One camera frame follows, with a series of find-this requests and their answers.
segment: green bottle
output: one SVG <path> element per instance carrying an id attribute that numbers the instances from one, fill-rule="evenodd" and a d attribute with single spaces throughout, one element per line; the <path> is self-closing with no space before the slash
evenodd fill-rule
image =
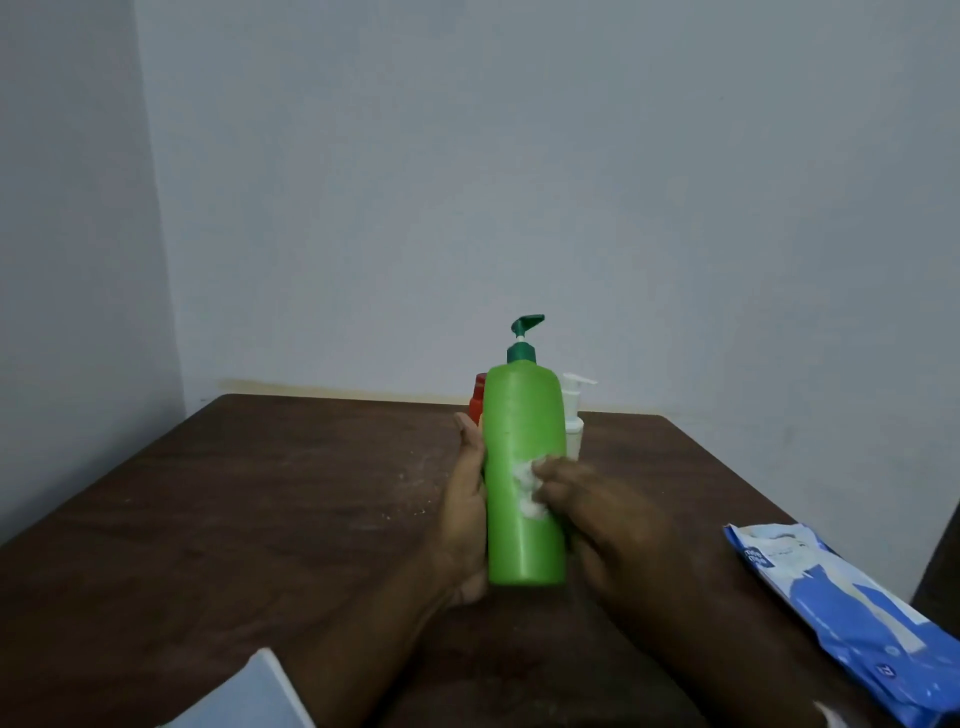
<path id="1" fill-rule="evenodd" d="M 541 321 L 541 315 L 514 321 L 516 343 L 507 349 L 507 363 L 487 372 L 483 434 L 492 584 L 564 583 L 564 533 L 551 514 L 530 501 L 515 475 L 526 461 L 566 454 L 560 382 L 537 366 L 534 348 L 524 340 Z"/>

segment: person's right arm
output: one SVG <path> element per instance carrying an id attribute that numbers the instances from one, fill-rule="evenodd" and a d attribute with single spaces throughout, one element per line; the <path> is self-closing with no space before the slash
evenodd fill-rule
<path id="1" fill-rule="evenodd" d="M 670 519 L 623 483 L 565 458 L 534 468 L 535 499 L 569 519 L 573 547 L 613 621 L 715 726 L 824 728 L 790 672 L 714 607 Z"/>

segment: blue and white package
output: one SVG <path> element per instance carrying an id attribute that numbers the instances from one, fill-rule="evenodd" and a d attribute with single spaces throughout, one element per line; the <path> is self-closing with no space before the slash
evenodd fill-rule
<path id="1" fill-rule="evenodd" d="M 960 642 L 795 523 L 728 525 L 727 538 L 907 728 L 960 712 Z"/>

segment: person's left hand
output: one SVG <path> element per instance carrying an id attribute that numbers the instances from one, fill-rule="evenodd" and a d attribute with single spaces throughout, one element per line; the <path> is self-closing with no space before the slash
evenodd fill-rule
<path id="1" fill-rule="evenodd" d="M 471 604 L 487 592 L 487 490 L 480 471 L 484 444 L 480 428 L 462 412 L 460 455 L 444 489 L 440 513 L 427 547 L 455 585 L 450 604 Z"/>

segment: table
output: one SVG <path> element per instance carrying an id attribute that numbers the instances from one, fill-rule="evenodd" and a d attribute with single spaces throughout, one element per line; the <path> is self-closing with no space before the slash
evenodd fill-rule
<path id="1" fill-rule="evenodd" d="M 322 618 L 432 518 L 455 409 L 226 395 L 139 452 L 0 548 L 0 723 L 157 725 Z M 896 725 L 721 532 L 786 514 L 662 417 L 583 418 L 582 458 L 673 514 L 732 628 L 820 699 Z M 703 726 L 569 582 L 443 615 L 374 722 Z"/>

